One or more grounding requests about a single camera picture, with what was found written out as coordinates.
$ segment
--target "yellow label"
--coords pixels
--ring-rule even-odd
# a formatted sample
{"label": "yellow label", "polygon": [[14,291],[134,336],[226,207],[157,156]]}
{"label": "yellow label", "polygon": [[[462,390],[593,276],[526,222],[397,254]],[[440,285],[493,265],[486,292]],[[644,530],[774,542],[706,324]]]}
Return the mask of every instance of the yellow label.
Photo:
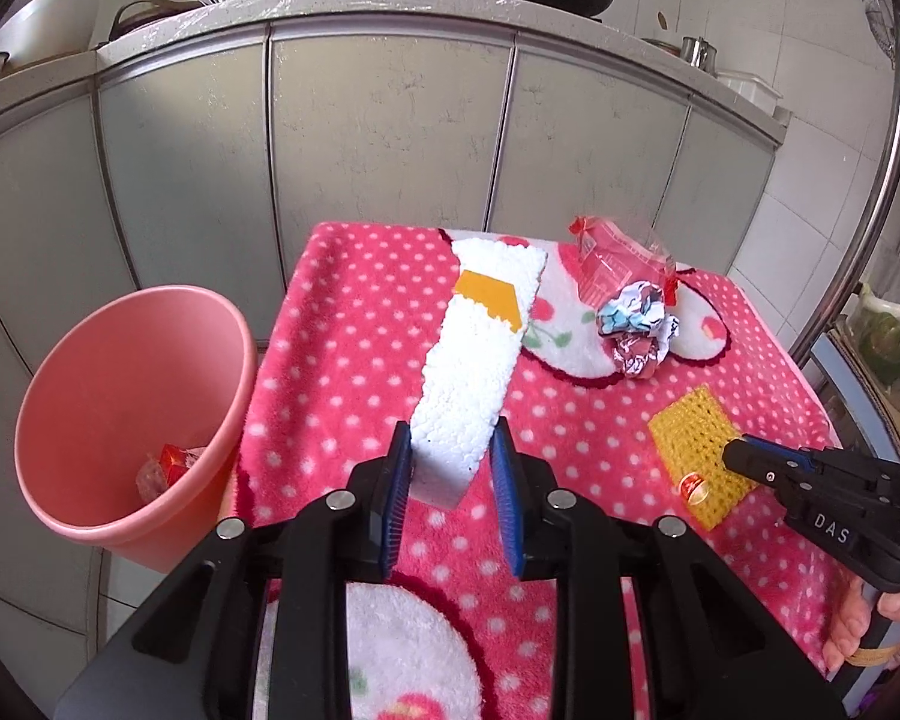
{"label": "yellow label", "polygon": [[503,319],[514,333],[520,331],[523,324],[520,320],[520,307],[516,302],[514,285],[492,276],[474,274],[473,271],[461,271],[453,291],[457,295],[470,298],[487,309],[487,314],[494,319]]}

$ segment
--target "tiled floor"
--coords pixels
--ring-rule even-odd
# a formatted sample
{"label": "tiled floor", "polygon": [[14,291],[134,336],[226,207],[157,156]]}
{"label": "tiled floor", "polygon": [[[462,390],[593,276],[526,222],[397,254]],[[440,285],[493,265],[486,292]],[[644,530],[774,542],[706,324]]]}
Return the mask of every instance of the tiled floor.
{"label": "tiled floor", "polygon": [[146,596],[163,580],[164,574],[152,571],[125,557],[107,553],[100,576],[100,643],[106,643],[127,622]]}

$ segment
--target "yellow crochet pad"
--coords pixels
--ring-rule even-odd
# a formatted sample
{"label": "yellow crochet pad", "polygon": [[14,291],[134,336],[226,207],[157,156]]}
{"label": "yellow crochet pad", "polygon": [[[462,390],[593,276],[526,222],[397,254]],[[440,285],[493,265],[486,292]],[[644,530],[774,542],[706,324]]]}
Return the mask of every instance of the yellow crochet pad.
{"label": "yellow crochet pad", "polygon": [[689,473],[706,480],[706,499],[696,506],[687,504],[687,509],[708,531],[756,487],[755,482],[724,466],[724,447],[740,434],[706,386],[698,386],[655,415],[650,420],[650,435],[675,487]]}

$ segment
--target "human hand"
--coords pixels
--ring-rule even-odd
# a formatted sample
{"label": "human hand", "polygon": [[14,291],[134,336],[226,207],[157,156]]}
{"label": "human hand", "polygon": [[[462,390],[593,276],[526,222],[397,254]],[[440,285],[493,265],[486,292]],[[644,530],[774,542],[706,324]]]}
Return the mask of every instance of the human hand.
{"label": "human hand", "polygon": [[[864,581],[849,577],[842,599],[830,620],[830,636],[823,645],[823,660],[828,670],[840,668],[844,661],[860,647],[860,638],[869,627],[871,609],[863,596]],[[884,593],[877,602],[877,610],[888,620],[900,622],[900,593]],[[890,659],[887,668],[900,665],[900,650]]]}

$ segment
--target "green vegetable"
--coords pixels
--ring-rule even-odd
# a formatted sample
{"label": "green vegetable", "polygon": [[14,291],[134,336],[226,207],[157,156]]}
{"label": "green vegetable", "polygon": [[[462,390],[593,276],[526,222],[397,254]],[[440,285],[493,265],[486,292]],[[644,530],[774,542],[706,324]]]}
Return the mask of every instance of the green vegetable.
{"label": "green vegetable", "polygon": [[877,380],[890,386],[900,378],[900,320],[893,314],[873,314],[861,330],[860,356]]}

